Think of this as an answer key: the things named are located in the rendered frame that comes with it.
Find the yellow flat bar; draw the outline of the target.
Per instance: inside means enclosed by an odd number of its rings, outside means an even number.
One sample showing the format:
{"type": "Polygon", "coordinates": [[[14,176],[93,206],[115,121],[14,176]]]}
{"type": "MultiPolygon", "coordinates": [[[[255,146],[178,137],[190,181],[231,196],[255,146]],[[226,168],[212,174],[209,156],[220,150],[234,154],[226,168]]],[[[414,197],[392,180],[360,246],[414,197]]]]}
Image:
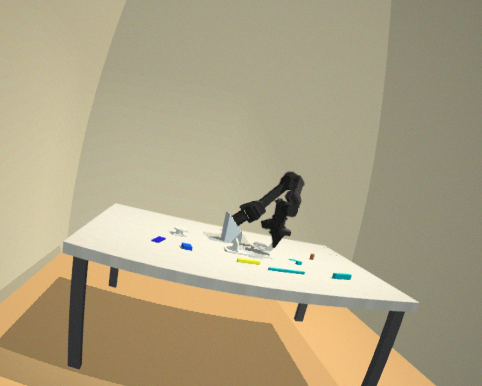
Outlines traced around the yellow flat bar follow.
{"type": "Polygon", "coordinates": [[[243,262],[243,263],[257,264],[257,265],[260,265],[261,263],[260,260],[246,260],[246,259],[239,259],[239,258],[237,258],[237,261],[243,262]]]}

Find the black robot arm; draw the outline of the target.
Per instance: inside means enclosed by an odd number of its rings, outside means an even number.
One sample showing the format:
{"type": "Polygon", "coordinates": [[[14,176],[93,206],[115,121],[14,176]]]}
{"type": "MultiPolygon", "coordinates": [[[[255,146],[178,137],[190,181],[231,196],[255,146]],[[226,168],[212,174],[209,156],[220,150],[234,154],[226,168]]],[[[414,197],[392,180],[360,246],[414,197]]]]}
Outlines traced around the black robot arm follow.
{"type": "MultiPolygon", "coordinates": [[[[252,201],[239,206],[241,210],[232,215],[232,218],[237,226],[241,225],[245,221],[252,223],[258,220],[266,212],[265,208],[287,190],[290,190],[285,196],[287,202],[282,198],[278,198],[275,201],[275,213],[293,218],[297,215],[298,209],[300,208],[300,194],[304,185],[305,182],[302,176],[297,175],[295,172],[288,171],[281,178],[279,185],[263,196],[260,200],[252,201]]],[[[278,228],[278,219],[272,218],[263,220],[261,221],[261,225],[264,229],[274,227],[274,225],[275,228],[278,228]]]]}

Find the teal rectangular bar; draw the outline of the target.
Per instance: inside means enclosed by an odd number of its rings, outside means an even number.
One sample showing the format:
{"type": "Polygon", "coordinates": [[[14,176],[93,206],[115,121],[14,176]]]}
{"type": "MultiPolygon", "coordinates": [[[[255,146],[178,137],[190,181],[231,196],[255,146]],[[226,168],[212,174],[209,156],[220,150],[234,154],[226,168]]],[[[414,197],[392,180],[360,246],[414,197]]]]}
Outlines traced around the teal rectangular bar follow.
{"type": "Polygon", "coordinates": [[[333,272],[332,278],[334,278],[334,279],[340,279],[340,280],[343,280],[343,279],[351,280],[352,275],[346,274],[346,273],[340,274],[340,273],[334,273],[334,272],[333,272]]]}

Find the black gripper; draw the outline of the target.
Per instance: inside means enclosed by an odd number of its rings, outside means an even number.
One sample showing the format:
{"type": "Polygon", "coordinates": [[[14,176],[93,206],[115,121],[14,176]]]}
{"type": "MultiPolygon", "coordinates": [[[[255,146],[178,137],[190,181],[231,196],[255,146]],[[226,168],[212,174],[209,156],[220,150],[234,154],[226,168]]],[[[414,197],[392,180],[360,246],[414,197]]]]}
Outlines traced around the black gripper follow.
{"type": "Polygon", "coordinates": [[[269,227],[266,230],[271,230],[269,233],[272,235],[272,248],[275,248],[285,235],[291,236],[291,231],[286,226],[284,227],[285,220],[287,220],[286,216],[275,213],[272,217],[278,219],[278,228],[275,228],[274,225],[274,227],[269,227]]]}

